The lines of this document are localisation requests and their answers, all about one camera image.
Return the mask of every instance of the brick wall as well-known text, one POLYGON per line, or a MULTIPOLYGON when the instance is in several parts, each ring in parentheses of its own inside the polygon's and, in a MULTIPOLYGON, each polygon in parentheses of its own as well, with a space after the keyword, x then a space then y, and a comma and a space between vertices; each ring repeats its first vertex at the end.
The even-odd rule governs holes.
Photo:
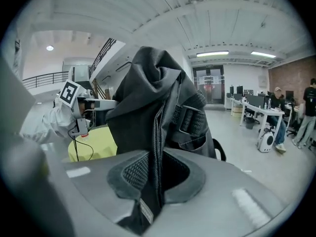
POLYGON ((286 90, 293 90, 294 99, 301 104, 304 103, 304 90, 312 78, 316 78, 316 56, 269 69, 270 91, 274 92, 275 87, 280 87, 285 95, 286 90))

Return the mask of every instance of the fabric tag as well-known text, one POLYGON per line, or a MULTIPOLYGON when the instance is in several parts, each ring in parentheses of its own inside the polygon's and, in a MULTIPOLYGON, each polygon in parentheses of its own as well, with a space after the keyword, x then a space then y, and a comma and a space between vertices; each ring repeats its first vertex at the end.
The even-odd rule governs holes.
POLYGON ((152 211, 149 209, 149 207, 146 205, 146 203, 142 199, 140 199, 139 202, 140 202, 140 210, 142 214, 146 217, 148 222, 152 224, 154 220, 154 215, 152 211))

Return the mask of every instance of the ceiling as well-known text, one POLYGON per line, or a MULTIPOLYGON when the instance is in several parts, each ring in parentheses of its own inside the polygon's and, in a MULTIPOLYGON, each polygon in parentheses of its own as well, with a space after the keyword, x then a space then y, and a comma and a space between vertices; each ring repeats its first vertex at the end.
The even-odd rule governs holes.
POLYGON ((34 32, 31 37, 31 49, 46 48, 57 43, 72 43, 74 45, 88 45, 91 48, 101 49, 108 38, 92 33, 77 31, 40 31, 34 32))
POLYGON ((194 67, 238 63, 269 68, 315 53, 309 33, 286 0, 33 0, 20 22, 28 22, 35 32, 70 30, 120 40, 126 45, 115 62, 119 66, 142 45, 181 45, 194 67), (230 53, 196 56, 218 50, 230 53))

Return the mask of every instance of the gray floor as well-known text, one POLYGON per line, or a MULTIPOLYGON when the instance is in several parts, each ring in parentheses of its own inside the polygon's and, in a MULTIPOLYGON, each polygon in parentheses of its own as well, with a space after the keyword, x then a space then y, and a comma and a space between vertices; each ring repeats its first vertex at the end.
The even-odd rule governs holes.
POLYGON ((261 153, 256 149, 260 125, 252 130, 239 126, 240 118, 230 111, 206 110, 212 137, 217 139, 232 163, 273 191, 282 201, 290 203, 305 193, 316 170, 316 154, 307 148, 299 150, 290 138, 285 138, 287 152, 275 149, 261 153))

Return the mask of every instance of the backpack buckle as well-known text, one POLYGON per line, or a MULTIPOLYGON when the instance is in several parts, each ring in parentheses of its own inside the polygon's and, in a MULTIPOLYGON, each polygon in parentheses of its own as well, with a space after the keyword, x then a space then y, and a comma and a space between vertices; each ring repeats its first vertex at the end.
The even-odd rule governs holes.
POLYGON ((178 119, 178 122, 177 122, 177 125, 176 125, 176 130, 181 132, 181 133, 188 134, 188 135, 197 135, 197 134, 191 134, 191 133, 189 133, 187 131, 184 131, 182 129, 183 120, 186 117, 187 110, 192 110, 193 111, 193 115, 190 118, 190 124, 189 124, 188 128, 190 127, 191 122, 193 121, 194 116, 196 115, 196 113, 202 113, 203 114, 203 112, 200 111, 199 109, 196 109, 196 108, 193 108, 193 107, 190 107, 190 106, 186 106, 186 105, 181 106, 180 116, 179 116, 179 119, 178 119))

